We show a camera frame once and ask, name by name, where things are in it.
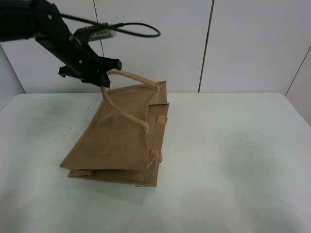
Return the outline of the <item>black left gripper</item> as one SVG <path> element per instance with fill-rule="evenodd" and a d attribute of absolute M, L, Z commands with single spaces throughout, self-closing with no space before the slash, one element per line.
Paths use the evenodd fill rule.
<path fill-rule="evenodd" d="M 110 79 L 107 72 L 112 69 L 121 70 L 121 61 L 99 56 L 89 44 L 80 42 L 74 35 L 69 41 L 74 45 L 74 51 L 69 53 L 69 60 L 59 69 L 58 74 L 62 77 L 77 78 L 83 83 L 109 88 Z"/>

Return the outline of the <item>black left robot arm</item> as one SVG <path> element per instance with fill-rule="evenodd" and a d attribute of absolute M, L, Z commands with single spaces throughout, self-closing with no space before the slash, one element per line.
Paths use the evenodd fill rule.
<path fill-rule="evenodd" d="M 83 83 L 110 87 L 108 71 L 121 69 L 119 59 L 99 56 L 89 41 L 104 38 L 107 24 L 79 28 L 71 33 L 55 4 L 46 0 L 2 0 L 1 42 L 34 39 L 64 63 L 58 73 Z"/>

